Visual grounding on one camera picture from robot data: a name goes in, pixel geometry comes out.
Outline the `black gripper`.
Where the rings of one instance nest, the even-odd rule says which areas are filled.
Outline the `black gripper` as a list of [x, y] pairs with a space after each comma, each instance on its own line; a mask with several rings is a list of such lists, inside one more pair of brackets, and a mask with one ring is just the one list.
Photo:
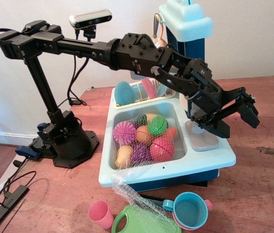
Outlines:
[[259, 125], [258, 111], [253, 95], [246, 92], [245, 87], [225, 91], [219, 85], [188, 84], [187, 95], [202, 111], [192, 118], [201, 128], [220, 138], [230, 138], [230, 127], [224, 118], [239, 113], [241, 119], [252, 128]]

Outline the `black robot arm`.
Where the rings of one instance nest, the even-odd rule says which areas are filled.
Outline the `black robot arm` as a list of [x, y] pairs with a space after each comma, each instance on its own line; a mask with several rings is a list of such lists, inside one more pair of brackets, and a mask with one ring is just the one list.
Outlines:
[[58, 167], [73, 168], [89, 160], [99, 142], [94, 132], [82, 129], [71, 111], [59, 109], [38, 60], [44, 52], [85, 57], [111, 70], [152, 77], [197, 105], [192, 120], [218, 137], [229, 138], [224, 118], [236, 112], [251, 127], [259, 125], [255, 99], [245, 88], [223, 90], [203, 60], [183, 56], [170, 46], [157, 48], [146, 34], [128, 33], [121, 39], [93, 43], [65, 38], [60, 26], [36, 20], [21, 32], [0, 28], [0, 48], [7, 58], [22, 60], [28, 67], [50, 118], [28, 153], [50, 158]]

